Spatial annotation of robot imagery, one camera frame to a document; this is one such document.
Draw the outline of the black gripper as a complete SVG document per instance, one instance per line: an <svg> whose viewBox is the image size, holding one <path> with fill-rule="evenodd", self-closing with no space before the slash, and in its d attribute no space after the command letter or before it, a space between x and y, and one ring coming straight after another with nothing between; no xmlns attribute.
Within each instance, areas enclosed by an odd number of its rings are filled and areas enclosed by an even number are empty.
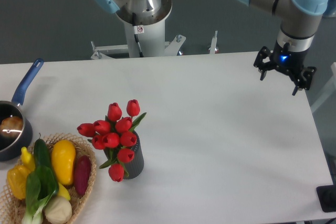
<svg viewBox="0 0 336 224"><path fill-rule="evenodd" d="M308 53L305 51L291 51L290 46L281 46L275 42L273 53L263 46L254 61L254 67L260 72L260 81L263 81L267 71L276 70L288 75L295 84L292 95L300 90L310 90L316 67L304 67L303 62Z"/></svg>

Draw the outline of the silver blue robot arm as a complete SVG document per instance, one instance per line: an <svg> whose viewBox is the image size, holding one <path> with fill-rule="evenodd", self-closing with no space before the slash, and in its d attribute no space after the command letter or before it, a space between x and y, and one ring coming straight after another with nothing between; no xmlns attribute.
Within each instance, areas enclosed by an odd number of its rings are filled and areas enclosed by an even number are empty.
<svg viewBox="0 0 336 224"><path fill-rule="evenodd" d="M309 90L316 67L304 66L328 0L238 0L271 13L281 19L280 30L273 49L263 46L254 61L261 79L270 70L290 78L299 90Z"/></svg>

